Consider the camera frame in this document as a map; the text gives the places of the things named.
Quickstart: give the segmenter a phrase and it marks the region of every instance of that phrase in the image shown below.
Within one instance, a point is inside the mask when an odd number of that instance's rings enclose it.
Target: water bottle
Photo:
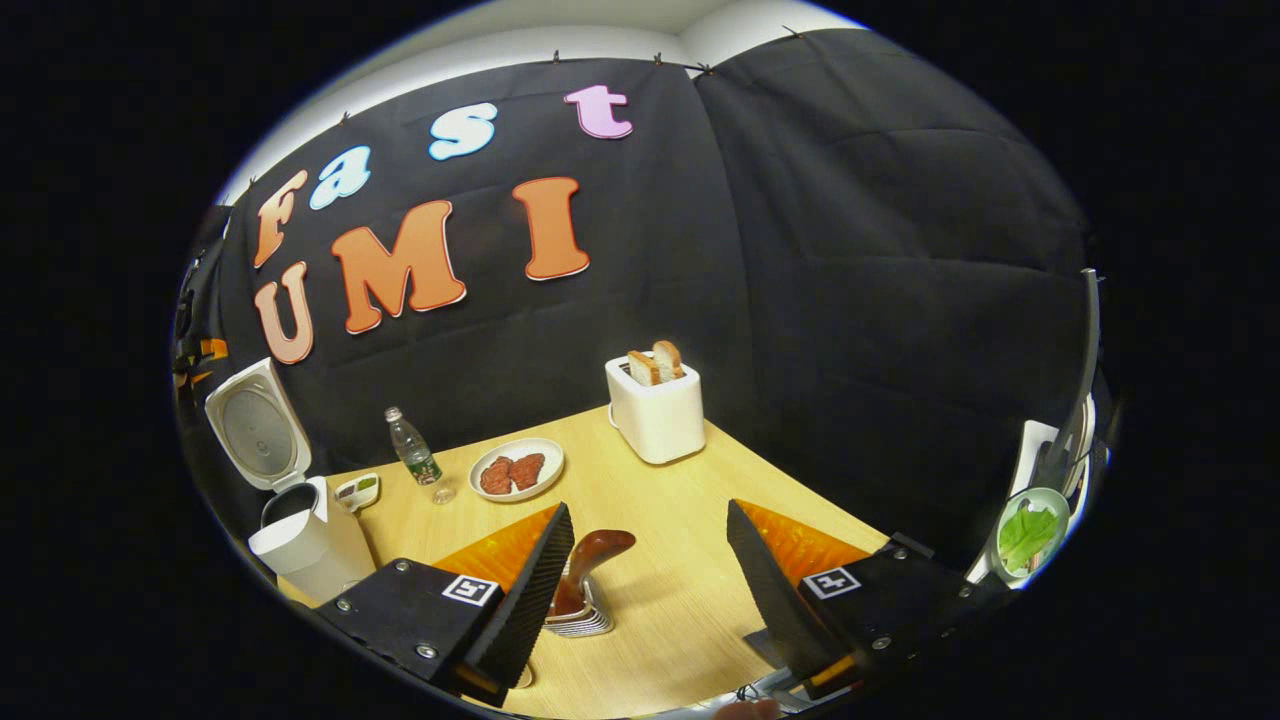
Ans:
[[[396,455],[408,468],[408,473],[413,475],[417,484],[429,486],[439,480],[444,474],[440,471],[440,465],[431,455],[431,450],[426,447],[422,436],[401,414],[399,407],[388,407],[385,415],[387,423],[392,427],[392,446],[396,448]],[[436,503],[444,503],[452,498],[453,491],[448,488],[442,487],[435,493]]]

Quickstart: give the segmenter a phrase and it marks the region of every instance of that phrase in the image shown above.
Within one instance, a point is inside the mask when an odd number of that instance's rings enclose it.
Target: wooden table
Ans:
[[[493,447],[539,437],[564,448],[564,469],[545,492],[497,503],[467,484],[471,465]],[[609,425],[607,407],[527,430],[438,452],[457,497],[434,505],[438,486],[413,482],[403,464],[372,468],[381,498],[360,511],[374,561],[431,564],[481,537],[558,502],[577,538],[596,529],[636,536],[634,548],[602,565],[598,580],[616,623],[586,638],[539,634],[534,684],[513,689],[503,711],[534,717],[634,717],[705,701],[773,670],[744,635],[764,628],[726,539],[728,501],[741,498],[812,525],[868,552],[888,538],[769,465],[707,423],[707,447],[667,465],[648,465]],[[367,470],[328,478],[332,488]],[[287,580],[280,589],[315,606]]]

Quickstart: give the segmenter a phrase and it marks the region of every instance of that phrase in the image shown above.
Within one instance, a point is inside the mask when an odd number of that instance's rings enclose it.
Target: meat patty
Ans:
[[[511,465],[511,479],[516,482],[516,489],[529,489],[538,482],[538,473],[543,471],[543,462],[547,457],[541,452],[526,455]]]
[[[511,492],[511,457],[499,456],[480,473],[480,488],[489,495]]]

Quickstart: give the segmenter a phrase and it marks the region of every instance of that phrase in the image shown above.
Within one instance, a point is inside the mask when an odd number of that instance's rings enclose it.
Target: orange letter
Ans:
[[[342,279],[347,286],[347,332],[360,334],[383,322],[383,314],[369,299],[369,292],[392,318],[404,311],[404,288],[413,278],[413,295],[408,306],[419,313],[462,300],[467,286],[453,277],[449,247],[444,242],[444,220],[453,211],[447,200],[419,205],[404,215],[396,234],[396,251],[387,252],[369,228],[356,228],[333,241],[333,254],[342,261]]]
[[[292,365],[311,352],[311,341],[315,333],[311,329],[311,311],[307,310],[307,293],[302,288],[302,278],[307,275],[306,263],[294,263],[284,270],[280,282],[289,291],[289,304],[293,305],[293,324],[297,332],[293,340],[284,337],[280,328],[280,313],[275,307],[275,283],[266,283],[262,290],[253,296],[253,305],[257,305],[257,315],[262,319],[262,334],[266,336],[266,346],[271,348],[271,355],[285,365]]]
[[[568,196],[577,192],[573,178],[541,178],[516,186],[511,196],[525,204],[534,259],[525,265],[531,281],[549,281],[581,273],[591,259],[573,241]]]
[[[298,174],[289,178],[289,182],[284,183],[259,208],[257,217],[261,220],[257,225],[255,269],[261,268],[262,263],[266,263],[266,259],[284,242],[284,233],[280,232],[279,225],[289,222],[289,215],[293,214],[293,191],[301,190],[305,182],[307,182],[307,172],[298,170]]]

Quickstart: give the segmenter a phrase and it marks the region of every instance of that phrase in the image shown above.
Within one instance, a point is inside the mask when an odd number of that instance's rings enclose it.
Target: hand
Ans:
[[[782,707],[772,697],[758,701],[731,702],[712,715],[712,720],[778,720]]]

